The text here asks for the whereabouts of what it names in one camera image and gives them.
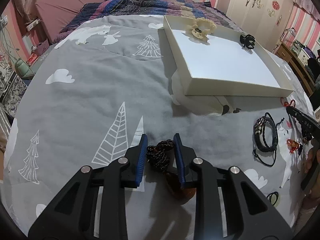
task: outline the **metal bolt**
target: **metal bolt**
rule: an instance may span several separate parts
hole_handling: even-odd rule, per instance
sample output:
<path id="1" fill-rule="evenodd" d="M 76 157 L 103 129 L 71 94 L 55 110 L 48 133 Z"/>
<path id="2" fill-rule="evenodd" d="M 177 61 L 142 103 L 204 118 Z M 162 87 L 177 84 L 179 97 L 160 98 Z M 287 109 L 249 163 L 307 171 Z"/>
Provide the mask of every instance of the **metal bolt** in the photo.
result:
<path id="1" fill-rule="evenodd" d="M 128 159 L 127 159 L 126 157 L 121 157 L 121 158 L 118 159 L 118 162 L 119 162 L 120 164 L 125 164 L 125 163 L 128 162 Z"/>
<path id="2" fill-rule="evenodd" d="M 237 166 L 233 166 L 230 168 L 230 171 L 234 174 L 237 174 L 240 172 L 240 169 Z"/>
<path id="3" fill-rule="evenodd" d="M 91 170 L 90 166 L 83 166 L 81 168 L 82 173 L 88 173 Z"/>
<path id="4" fill-rule="evenodd" d="M 194 162 L 195 164 L 201 164 L 201 163 L 203 163 L 203 159 L 201 159 L 201 158 L 194 158 L 194 159 L 193 159 L 193 162 Z"/>

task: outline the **plaid quilt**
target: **plaid quilt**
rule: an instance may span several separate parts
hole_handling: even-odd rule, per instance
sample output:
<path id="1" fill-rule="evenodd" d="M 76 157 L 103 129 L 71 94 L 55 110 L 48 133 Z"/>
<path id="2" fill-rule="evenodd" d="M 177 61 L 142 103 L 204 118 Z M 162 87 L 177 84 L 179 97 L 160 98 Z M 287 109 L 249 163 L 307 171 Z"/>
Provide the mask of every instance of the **plaid quilt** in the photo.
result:
<path id="1" fill-rule="evenodd" d="M 81 12 L 64 27 L 54 40 L 66 38 L 82 23 L 109 15 L 176 15 L 188 18 L 204 17 L 218 25 L 241 31 L 225 14 L 211 8 L 210 2 L 198 3 L 191 0 L 106 0 L 102 3 L 87 3 Z"/>

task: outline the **red string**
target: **red string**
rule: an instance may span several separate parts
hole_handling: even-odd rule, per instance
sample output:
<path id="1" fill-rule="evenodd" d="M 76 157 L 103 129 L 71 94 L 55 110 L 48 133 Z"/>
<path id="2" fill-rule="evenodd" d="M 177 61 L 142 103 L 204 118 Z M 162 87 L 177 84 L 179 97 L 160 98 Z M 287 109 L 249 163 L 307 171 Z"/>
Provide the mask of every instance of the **red string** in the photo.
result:
<path id="1" fill-rule="evenodd" d="M 287 107 L 287 106 L 296 107 L 296 101 L 295 101 L 294 99 L 292 99 L 292 100 L 290 101 L 290 104 L 289 104 L 287 101 L 284 101 L 284 102 L 283 102 L 283 100 L 284 100 L 284 98 L 280 98 L 280 102 L 281 102 L 281 104 L 282 104 L 284 107 Z"/>

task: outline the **desk drawer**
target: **desk drawer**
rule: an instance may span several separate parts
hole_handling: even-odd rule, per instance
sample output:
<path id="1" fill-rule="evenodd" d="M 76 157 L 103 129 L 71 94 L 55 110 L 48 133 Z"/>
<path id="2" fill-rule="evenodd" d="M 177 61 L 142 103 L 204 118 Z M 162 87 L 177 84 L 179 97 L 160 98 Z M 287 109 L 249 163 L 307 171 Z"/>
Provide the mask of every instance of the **desk drawer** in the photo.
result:
<path id="1" fill-rule="evenodd" d="M 291 59 L 290 53 L 282 46 L 279 47 L 277 54 L 286 62 L 289 62 Z"/>

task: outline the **white wardrobe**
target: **white wardrobe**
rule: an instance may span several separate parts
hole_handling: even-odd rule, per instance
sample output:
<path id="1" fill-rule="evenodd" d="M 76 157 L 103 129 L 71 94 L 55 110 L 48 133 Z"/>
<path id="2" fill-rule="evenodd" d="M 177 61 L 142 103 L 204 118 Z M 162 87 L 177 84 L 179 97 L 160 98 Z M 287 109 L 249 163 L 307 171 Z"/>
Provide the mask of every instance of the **white wardrobe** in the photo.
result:
<path id="1" fill-rule="evenodd" d="M 227 2 L 219 0 L 217 8 L 226 8 Z M 271 51 L 288 23 L 293 0 L 229 0 L 227 8 L 231 20 Z"/>

